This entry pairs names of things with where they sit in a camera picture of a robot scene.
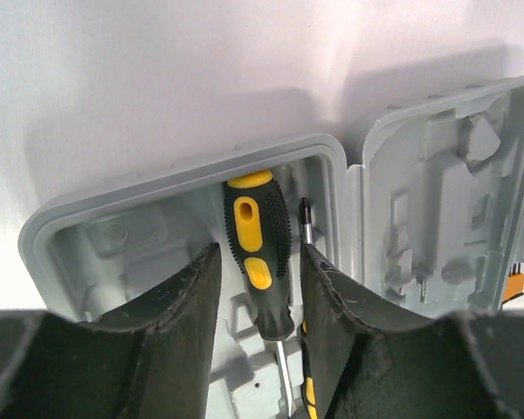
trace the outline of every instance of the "screwdriver tip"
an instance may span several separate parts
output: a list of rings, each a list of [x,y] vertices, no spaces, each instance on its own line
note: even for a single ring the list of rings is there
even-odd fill
[[[305,197],[301,198],[299,204],[300,221],[302,224],[312,224],[311,219],[311,204],[308,203],[308,199]]]

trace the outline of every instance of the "gray plastic case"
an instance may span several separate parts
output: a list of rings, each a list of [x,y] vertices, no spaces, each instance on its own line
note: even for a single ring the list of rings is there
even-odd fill
[[[313,205],[317,247],[373,291],[432,317],[498,307],[524,216],[524,77],[390,106],[357,121],[343,145],[326,134],[251,141],[61,196],[25,224],[22,259],[51,311],[91,321],[219,242],[223,284],[206,417],[276,416],[278,370],[227,247],[221,190],[221,182],[263,168],[278,180],[292,219],[296,325],[294,220],[303,196]],[[299,397],[294,336],[286,351]]]

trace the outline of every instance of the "ridged black grip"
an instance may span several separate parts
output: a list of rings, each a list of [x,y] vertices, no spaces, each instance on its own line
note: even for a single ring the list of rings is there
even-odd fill
[[[259,206],[262,247],[258,251],[245,251],[238,240],[234,203],[241,196],[252,198]],[[289,312],[289,277],[287,263],[291,255],[291,227],[286,201],[273,179],[263,185],[236,189],[224,183],[224,213],[227,238],[233,257],[246,277],[248,292],[258,308],[256,319],[260,335],[265,340],[283,340],[294,329]],[[245,259],[263,259],[272,275],[272,284],[259,290],[248,279]]]

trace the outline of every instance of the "gray plastic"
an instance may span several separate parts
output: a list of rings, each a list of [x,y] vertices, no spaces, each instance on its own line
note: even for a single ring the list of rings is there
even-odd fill
[[[25,224],[22,259],[50,310],[91,321],[219,242],[207,417],[283,414],[273,350],[253,325],[223,218],[221,182],[263,168],[278,180],[292,219],[296,325],[303,196],[313,206],[316,246],[373,291],[429,316],[496,307],[524,212],[524,77],[392,106],[355,123],[343,146],[325,134],[251,141],[61,196]],[[294,336],[286,353],[300,397]]]

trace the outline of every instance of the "tool case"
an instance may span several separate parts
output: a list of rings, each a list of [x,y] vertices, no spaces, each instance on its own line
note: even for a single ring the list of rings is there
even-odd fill
[[[278,369],[229,251],[222,193],[222,182],[266,168],[291,218],[297,326],[303,196],[315,247],[332,264],[424,316],[499,308],[510,267],[524,261],[524,77],[389,106],[355,121],[342,142],[328,134],[249,141],[60,196],[26,222],[21,257],[49,310],[93,321],[219,242],[206,417],[278,416]],[[300,398],[295,336],[286,352]]]

